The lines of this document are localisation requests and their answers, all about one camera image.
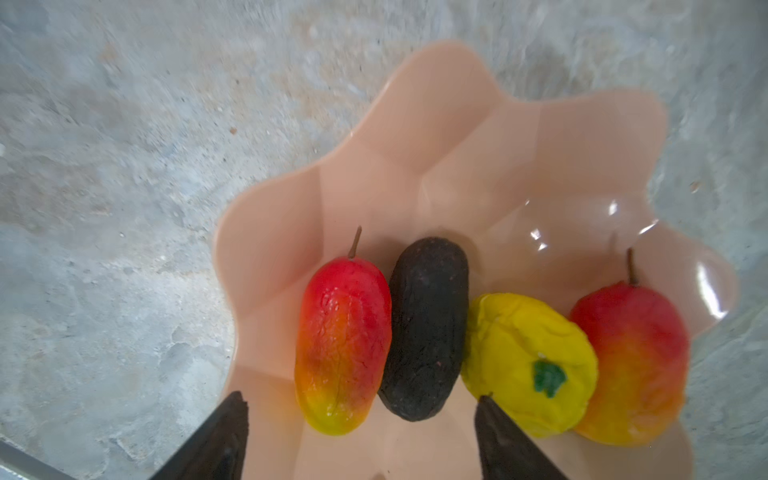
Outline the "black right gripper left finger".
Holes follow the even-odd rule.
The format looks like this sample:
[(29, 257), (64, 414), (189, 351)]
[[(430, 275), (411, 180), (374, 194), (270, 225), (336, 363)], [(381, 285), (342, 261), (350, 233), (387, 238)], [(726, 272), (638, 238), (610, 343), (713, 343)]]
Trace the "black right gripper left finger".
[(151, 479), (240, 480), (249, 435), (248, 413), (242, 393), (231, 392)]

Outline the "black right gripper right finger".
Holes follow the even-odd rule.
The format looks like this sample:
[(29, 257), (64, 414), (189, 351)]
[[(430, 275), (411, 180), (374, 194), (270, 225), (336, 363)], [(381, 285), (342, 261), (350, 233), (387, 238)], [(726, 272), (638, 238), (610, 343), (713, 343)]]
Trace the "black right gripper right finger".
[(491, 396), (478, 400), (474, 429), (484, 480), (567, 479)]

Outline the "yellow fake lemon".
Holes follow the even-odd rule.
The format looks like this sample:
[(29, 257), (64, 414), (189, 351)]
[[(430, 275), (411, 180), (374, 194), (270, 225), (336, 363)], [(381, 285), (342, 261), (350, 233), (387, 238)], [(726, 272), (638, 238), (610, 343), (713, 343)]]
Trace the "yellow fake lemon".
[(469, 307), (461, 377), (473, 397), (491, 397), (525, 433), (573, 429), (598, 380), (587, 335), (546, 303), (490, 293)]

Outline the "red yellow fake mango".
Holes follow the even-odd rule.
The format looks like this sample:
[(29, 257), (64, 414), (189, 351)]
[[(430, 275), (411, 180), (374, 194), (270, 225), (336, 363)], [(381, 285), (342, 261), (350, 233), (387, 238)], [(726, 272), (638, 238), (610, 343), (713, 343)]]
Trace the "red yellow fake mango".
[(392, 342), (392, 299), (383, 273), (350, 250), (309, 280), (299, 314), (294, 385), (306, 422), (346, 435), (367, 418)]

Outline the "red orange fake mango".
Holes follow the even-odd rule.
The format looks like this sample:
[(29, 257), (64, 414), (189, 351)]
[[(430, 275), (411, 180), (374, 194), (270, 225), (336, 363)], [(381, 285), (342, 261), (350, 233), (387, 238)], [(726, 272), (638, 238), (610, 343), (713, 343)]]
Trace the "red orange fake mango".
[(576, 302), (570, 320), (598, 358), (598, 381), (575, 431), (597, 443), (634, 447), (661, 435), (685, 403), (690, 339), (682, 316), (640, 282), (634, 250), (627, 278)]

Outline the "dark brown fake avocado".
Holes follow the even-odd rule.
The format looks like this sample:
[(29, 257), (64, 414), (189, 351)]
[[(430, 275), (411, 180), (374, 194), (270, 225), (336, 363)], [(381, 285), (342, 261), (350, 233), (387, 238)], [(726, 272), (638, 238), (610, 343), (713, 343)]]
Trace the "dark brown fake avocado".
[(442, 410), (461, 370), (467, 256), (446, 238), (417, 240), (399, 256), (389, 288), (392, 342), (379, 397), (400, 418), (423, 421)]

